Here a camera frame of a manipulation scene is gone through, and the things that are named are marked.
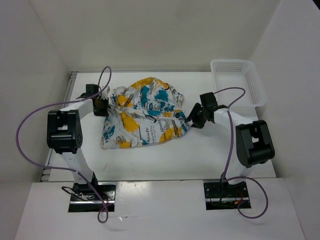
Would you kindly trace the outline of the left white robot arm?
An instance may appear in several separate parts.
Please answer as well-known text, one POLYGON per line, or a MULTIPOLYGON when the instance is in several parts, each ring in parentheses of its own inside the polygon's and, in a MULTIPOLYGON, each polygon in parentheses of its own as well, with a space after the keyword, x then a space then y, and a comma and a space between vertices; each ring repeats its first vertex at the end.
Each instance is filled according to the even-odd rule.
POLYGON ((72 172, 74 187, 77 195, 84 195, 89 200, 97 199, 100 195, 106 200, 98 184, 97 177, 87 164, 82 151, 83 131, 81 119, 90 113, 99 116, 108 115, 108 106, 100 104, 96 99, 81 99, 67 107, 51 110, 47 114, 47 145, 60 155, 72 172))

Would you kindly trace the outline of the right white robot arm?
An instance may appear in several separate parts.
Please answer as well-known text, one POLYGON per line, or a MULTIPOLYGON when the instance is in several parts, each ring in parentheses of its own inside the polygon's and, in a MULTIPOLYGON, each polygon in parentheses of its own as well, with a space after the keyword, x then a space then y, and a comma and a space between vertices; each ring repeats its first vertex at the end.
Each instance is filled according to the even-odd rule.
POLYGON ((219 191, 230 197, 237 191, 233 180, 244 180, 247 176, 237 173, 227 176, 233 153, 240 166, 249 169, 255 165, 265 164, 275 156, 275 148, 266 121, 253 121, 230 110, 226 105, 205 106, 196 103, 185 120, 192 127, 202 129, 206 122, 225 127, 230 131, 230 147, 226 165, 220 177, 219 191))

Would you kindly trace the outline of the white teal yellow patterned shorts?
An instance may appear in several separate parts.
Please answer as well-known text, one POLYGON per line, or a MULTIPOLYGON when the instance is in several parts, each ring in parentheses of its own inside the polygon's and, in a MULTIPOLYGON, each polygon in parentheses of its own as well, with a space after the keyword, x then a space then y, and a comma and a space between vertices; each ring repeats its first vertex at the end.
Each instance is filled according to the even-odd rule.
POLYGON ((104 150, 163 144, 192 126, 182 109, 184 95, 155 77, 115 88, 109 99, 100 141, 104 150))

